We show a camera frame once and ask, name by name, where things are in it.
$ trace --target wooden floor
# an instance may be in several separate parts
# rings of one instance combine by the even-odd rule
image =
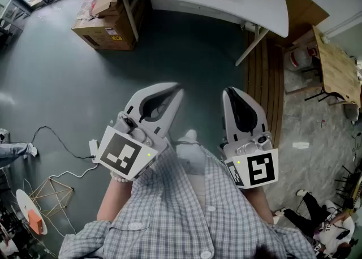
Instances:
[[[254,40],[254,33],[246,32],[247,44]],[[247,93],[265,110],[268,130],[274,148],[279,145],[282,129],[284,72],[282,48],[263,38],[247,57],[245,75]]]

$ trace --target orange object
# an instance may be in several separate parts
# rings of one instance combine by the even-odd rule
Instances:
[[[28,211],[29,225],[30,228],[35,231],[36,234],[40,235],[43,232],[43,226],[41,218],[35,213],[34,210]]]

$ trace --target jeans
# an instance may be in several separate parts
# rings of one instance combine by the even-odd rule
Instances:
[[[31,154],[30,144],[0,144],[0,167],[5,167],[25,154]]]
[[[304,234],[313,238],[315,228],[317,228],[320,223],[324,222],[330,213],[326,209],[321,208],[317,203],[317,200],[310,193],[307,193],[303,197],[303,201],[307,205],[308,211],[311,215],[311,220],[296,214],[291,209],[285,210],[284,216]]]

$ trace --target plaid shirt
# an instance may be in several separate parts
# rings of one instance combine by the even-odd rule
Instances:
[[[270,226],[255,212],[226,166],[205,153],[202,212],[171,147],[132,187],[113,222],[88,223],[67,235],[59,258],[252,258],[264,245],[278,258],[315,258],[299,230]]]

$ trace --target bracelet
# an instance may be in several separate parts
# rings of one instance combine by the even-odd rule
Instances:
[[[112,179],[114,179],[115,181],[117,181],[118,183],[128,183],[130,182],[129,180],[123,179],[120,176],[118,176],[115,172],[111,171],[111,177]]]

